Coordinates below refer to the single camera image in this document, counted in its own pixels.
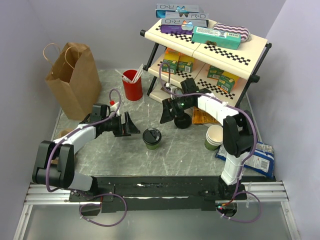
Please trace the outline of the cardboard cup carrier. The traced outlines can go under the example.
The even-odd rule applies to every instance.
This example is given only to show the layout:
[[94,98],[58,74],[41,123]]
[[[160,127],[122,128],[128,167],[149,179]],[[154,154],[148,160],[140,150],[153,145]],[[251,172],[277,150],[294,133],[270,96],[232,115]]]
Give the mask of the cardboard cup carrier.
[[[67,134],[69,134],[70,132],[72,132],[74,129],[73,128],[66,128],[64,130],[62,130],[55,138],[54,141],[65,137]],[[57,165],[59,162],[59,153],[58,151],[56,151],[57,156],[55,156],[52,160],[51,160],[51,164]]]

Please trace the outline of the green paper coffee cup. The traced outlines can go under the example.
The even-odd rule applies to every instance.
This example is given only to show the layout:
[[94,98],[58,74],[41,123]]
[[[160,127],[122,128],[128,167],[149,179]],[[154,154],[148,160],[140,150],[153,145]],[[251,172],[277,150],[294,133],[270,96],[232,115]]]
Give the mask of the green paper coffee cup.
[[156,142],[156,143],[146,143],[145,144],[148,150],[155,150],[160,146],[160,142]]

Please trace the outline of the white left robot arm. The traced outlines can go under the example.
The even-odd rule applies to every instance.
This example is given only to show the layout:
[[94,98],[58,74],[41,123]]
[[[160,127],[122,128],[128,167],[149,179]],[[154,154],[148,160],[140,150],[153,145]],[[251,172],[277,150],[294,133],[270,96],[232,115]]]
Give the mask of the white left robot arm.
[[115,137],[140,134],[129,113],[120,114],[118,103],[94,104],[91,113],[70,133],[39,144],[32,181],[45,185],[49,192],[72,189],[81,192],[87,201],[95,200],[99,195],[98,181],[75,170],[75,154],[104,132],[112,132]]

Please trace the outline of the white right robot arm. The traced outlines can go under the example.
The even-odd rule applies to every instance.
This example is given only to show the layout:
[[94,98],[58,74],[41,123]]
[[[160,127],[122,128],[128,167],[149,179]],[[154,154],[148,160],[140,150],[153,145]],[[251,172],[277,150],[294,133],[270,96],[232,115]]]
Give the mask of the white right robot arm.
[[230,199],[236,193],[234,184],[241,179],[244,163],[253,155],[258,142],[252,115],[219,100],[210,90],[200,89],[193,78],[184,80],[181,87],[182,94],[167,91],[175,99],[169,97],[162,100],[160,123],[175,120],[186,109],[197,107],[222,125],[222,140],[227,155],[220,176],[224,183],[218,187],[218,193],[223,199]]

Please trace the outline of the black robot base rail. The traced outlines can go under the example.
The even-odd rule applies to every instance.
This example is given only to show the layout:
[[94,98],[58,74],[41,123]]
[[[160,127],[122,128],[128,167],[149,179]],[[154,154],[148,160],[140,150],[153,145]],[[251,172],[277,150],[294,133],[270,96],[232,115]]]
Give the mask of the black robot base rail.
[[234,188],[223,189],[218,176],[98,176],[98,190],[82,197],[72,191],[72,203],[102,204],[103,213],[117,211],[215,211],[216,203],[229,201]]

